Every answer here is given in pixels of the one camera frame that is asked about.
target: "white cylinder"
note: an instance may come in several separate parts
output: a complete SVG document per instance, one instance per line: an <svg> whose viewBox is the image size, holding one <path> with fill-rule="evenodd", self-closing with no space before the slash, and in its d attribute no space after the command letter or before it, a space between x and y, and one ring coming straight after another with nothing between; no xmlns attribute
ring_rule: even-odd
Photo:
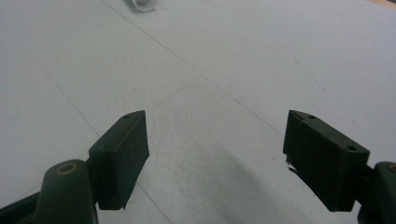
<svg viewBox="0 0 396 224"><path fill-rule="evenodd" d="M139 11L147 12L155 8L157 0L132 0Z"/></svg>

